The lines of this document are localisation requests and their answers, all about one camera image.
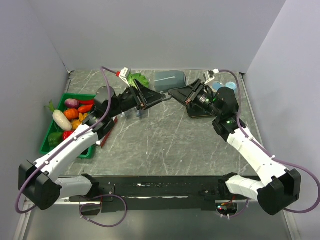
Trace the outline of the grey-blue hexagonal mug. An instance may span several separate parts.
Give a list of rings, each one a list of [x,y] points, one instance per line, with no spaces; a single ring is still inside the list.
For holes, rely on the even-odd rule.
[[[186,74],[180,70],[160,71],[154,75],[154,88],[157,92],[167,93],[171,89],[182,88],[186,85]]]

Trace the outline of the grey plastic measuring cup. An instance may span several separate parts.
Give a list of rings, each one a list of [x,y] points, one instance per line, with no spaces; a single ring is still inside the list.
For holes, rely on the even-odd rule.
[[[130,112],[129,112],[129,111],[122,112],[120,116],[121,116],[122,118],[127,118],[127,117],[130,116]]]

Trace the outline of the blue butterfly mug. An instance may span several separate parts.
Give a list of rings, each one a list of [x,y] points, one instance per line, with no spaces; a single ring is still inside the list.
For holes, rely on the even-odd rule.
[[[214,81],[211,87],[214,92],[217,92],[220,88],[224,87],[224,85],[221,82]]]

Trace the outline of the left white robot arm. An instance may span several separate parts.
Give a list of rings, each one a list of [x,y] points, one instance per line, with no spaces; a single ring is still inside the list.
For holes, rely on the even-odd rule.
[[[109,85],[101,87],[91,113],[66,140],[35,162],[19,166],[19,194],[25,195],[41,210],[61,198],[83,196],[87,201],[99,195],[99,182],[88,174],[61,178],[62,172],[89,147],[101,140],[115,125],[113,118],[133,108],[147,110],[163,100],[163,95],[140,82],[116,95]]]

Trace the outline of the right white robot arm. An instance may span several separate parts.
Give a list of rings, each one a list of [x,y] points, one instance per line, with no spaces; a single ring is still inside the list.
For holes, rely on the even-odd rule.
[[[218,193],[223,199],[242,195],[258,201],[261,208],[271,216],[299,199],[300,173],[275,162],[263,152],[260,144],[254,143],[255,138],[250,130],[237,120],[239,104],[232,89],[221,87],[213,93],[198,79],[188,86],[171,89],[168,94],[187,108],[197,106],[212,115],[215,132],[235,148],[258,175],[259,180],[236,173],[225,175],[218,187]]]

